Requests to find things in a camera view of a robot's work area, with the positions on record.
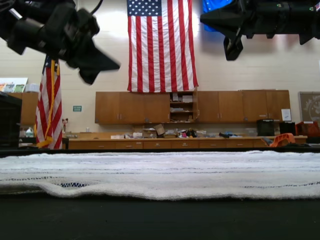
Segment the poster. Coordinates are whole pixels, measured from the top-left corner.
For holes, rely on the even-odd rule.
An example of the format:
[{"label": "poster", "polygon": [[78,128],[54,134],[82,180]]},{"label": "poster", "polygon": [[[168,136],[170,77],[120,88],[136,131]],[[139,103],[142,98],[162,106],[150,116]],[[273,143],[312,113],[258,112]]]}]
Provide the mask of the poster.
[{"label": "poster", "polygon": [[0,92],[23,93],[27,81],[26,77],[0,77]]}]

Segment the countertop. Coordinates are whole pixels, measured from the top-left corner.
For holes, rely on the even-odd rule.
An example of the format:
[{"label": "countertop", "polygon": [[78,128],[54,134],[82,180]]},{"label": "countertop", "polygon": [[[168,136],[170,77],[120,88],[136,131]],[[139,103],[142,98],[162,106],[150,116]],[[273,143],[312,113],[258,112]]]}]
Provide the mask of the countertop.
[{"label": "countertop", "polygon": [[[226,141],[226,140],[260,140],[262,136],[243,136],[243,137],[195,137],[195,138],[126,138],[126,139],[110,139],[110,138],[99,138],[99,139],[88,139],[88,138],[70,138],[70,142],[126,142],[126,141],[198,141],[198,140],[215,140],[215,141]],[[268,139],[274,139],[275,136],[267,136]],[[295,136],[295,139],[307,139],[307,136]]]}]

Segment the wooden counter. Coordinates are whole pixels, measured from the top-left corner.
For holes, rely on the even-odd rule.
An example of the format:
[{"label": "wooden counter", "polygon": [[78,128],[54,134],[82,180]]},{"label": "wooden counter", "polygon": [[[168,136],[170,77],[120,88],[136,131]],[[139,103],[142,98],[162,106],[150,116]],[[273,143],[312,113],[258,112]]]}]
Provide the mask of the wooden counter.
[{"label": "wooden counter", "polygon": [[[215,148],[263,148],[262,137],[211,137],[211,138],[144,138],[144,139],[70,139],[71,150],[100,149],[215,149]],[[306,143],[306,136],[296,136],[297,144]]]}]

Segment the blue object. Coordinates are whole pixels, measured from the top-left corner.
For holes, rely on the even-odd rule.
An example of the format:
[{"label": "blue object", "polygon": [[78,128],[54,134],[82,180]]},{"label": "blue object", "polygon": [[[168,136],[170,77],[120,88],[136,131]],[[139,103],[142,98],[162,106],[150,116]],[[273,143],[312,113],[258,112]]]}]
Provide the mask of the blue object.
[{"label": "blue object", "polygon": [[[203,4],[203,12],[208,13],[213,10],[222,8],[228,4],[230,4],[233,0],[202,0]],[[212,27],[204,25],[204,30],[208,32],[216,32],[216,30]]]}]

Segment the bottle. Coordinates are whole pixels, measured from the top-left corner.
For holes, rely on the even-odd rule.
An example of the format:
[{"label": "bottle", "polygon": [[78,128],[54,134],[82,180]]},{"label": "bottle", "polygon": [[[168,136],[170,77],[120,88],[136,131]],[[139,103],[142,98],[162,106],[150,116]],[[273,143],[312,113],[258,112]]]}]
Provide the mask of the bottle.
[{"label": "bottle", "polygon": [[33,138],[34,137],[34,131],[32,130],[31,127],[29,127],[27,131],[25,131],[25,136],[27,138]]}]

